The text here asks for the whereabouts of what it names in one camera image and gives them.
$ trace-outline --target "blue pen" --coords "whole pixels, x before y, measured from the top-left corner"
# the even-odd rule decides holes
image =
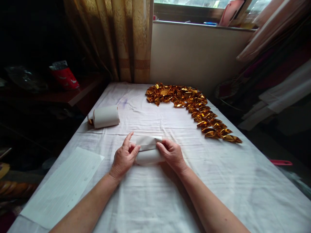
[[[210,25],[210,26],[217,26],[217,23],[211,23],[211,22],[204,22],[203,24]]]

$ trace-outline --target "folded paper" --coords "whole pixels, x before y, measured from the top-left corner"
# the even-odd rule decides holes
[[[175,107],[186,107],[194,121],[197,122],[197,127],[201,127],[201,131],[206,137],[242,143],[238,137],[229,135],[232,131],[227,129],[221,120],[216,119],[218,116],[211,111],[209,106],[206,106],[207,99],[197,89],[156,83],[148,88],[146,95],[147,100],[151,103],[154,102],[157,106],[160,105],[160,102],[171,101]]]
[[[97,108],[93,112],[93,124],[95,128],[103,128],[118,125],[120,123],[118,106]]]
[[[162,142],[162,137],[158,136],[138,136],[136,145],[141,148],[136,157],[136,163],[139,165],[147,165],[152,163],[163,162],[165,159],[156,147],[157,142]]]

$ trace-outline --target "paper roll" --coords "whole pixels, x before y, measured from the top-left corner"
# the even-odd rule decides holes
[[[136,163],[139,165],[147,165],[164,161],[165,159],[158,149],[140,151],[136,157]]]
[[[162,137],[158,136],[138,136],[136,145],[141,148],[136,157],[136,163],[139,165],[147,165],[152,163],[163,162],[165,159],[156,147],[157,142],[162,142]]]
[[[118,115],[118,106],[97,108],[93,112],[93,122],[95,128],[103,128],[120,123]]]

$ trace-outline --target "pink handle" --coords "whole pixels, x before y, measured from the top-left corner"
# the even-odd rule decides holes
[[[276,166],[292,166],[292,162],[286,160],[270,160]]]
[[[223,16],[220,19],[219,26],[227,27],[236,15],[240,7],[243,5],[244,0],[231,0],[227,4]]]

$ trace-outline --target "curtain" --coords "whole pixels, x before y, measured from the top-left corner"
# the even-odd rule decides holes
[[[259,28],[237,60],[253,60],[277,35],[296,23],[310,9],[310,0],[271,0],[254,20]]]
[[[153,0],[64,0],[88,64],[113,81],[148,83]]]

